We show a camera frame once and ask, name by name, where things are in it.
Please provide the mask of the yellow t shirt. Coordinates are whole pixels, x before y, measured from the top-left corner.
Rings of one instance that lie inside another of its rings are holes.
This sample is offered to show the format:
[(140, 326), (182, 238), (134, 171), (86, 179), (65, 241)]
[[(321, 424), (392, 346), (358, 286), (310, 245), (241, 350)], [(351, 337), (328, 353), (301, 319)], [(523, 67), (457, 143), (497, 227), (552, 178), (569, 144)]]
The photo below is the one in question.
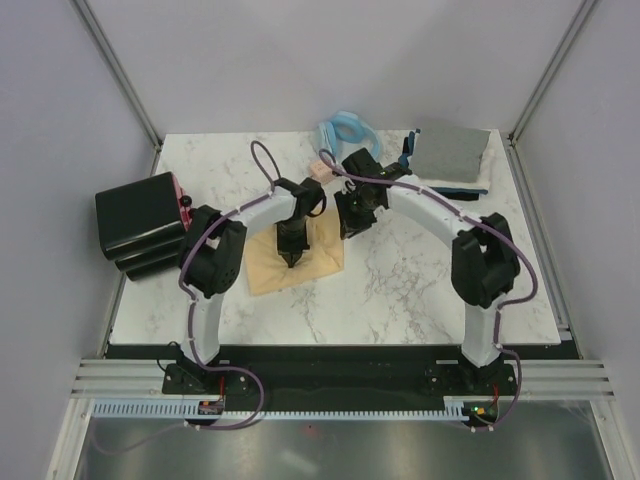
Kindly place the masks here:
[(303, 252), (293, 267), (289, 267), (277, 253), (274, 227), (257, 233), (247, 241), (243, 263), (252, 296), (299, 286), (344, 269), (344, 243), (335, 209), (309, 219), (307, 237), (310, 248)]

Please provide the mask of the small pink cube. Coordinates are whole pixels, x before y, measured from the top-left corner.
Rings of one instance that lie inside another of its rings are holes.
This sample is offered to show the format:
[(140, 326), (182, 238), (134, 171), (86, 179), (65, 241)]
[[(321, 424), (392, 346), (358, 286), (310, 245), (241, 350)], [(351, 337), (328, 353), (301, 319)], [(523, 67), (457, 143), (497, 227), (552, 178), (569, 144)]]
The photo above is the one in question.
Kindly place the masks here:
[(313, 161), (309, 165), (309, 175), (322, 185), (326, 185), (335, 179), (333, 170), (321, 160)]

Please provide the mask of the black pink drawer organizer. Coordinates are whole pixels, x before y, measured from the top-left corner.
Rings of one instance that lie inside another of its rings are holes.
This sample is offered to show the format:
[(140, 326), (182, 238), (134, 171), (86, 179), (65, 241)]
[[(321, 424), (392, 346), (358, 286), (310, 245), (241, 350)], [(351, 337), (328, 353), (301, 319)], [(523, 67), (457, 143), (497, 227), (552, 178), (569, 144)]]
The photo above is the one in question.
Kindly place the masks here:
[(178, 265), (192, 199), (173, 173), (99, 192), (95, 207), (101, 251), (129, 280)]

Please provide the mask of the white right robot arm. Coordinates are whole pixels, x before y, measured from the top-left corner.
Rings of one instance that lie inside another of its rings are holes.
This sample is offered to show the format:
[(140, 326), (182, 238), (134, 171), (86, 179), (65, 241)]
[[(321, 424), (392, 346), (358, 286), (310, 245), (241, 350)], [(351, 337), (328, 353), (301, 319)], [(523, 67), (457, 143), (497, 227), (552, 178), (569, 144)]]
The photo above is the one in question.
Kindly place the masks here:
[(468, 362), (457, 377), (465, 391), (481, 393), (494, 381), (490, 364), (500, 356), (495, 316), (520, 273), (518, 250), (506, 217), (467, 214), (415, 180), (398, 165), (372, 179), (351, 174), (347, 190), (334, 195), (340, 235), (348, 239), (368, 230), (376, 223), (375, 211), (384, 208), (416, 222), (450, 248), (451, 284), (465, 304), (461, 351)]

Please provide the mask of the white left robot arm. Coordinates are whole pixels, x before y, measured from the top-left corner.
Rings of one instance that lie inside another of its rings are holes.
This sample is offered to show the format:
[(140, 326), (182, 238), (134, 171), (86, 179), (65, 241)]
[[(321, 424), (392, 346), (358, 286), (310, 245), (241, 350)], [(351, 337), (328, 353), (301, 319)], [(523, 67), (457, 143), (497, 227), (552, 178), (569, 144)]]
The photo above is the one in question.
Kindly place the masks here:
[(211, 392), (219, 382), (220, 371), (211, 361), (220, 351), (221, 308), (240, 273), (246, 240), (275, 226), (276, 252), (293, 267), (310, 249), (306, 220), (317, 206), (325, 205), (319, 182), (280, 179), (267, 192), (225, 214), (207, 205), (194, 211), (181, 245), (178, 283), (190, 298), (182, 350), (193, 362), (184, 379), (196, 392)]

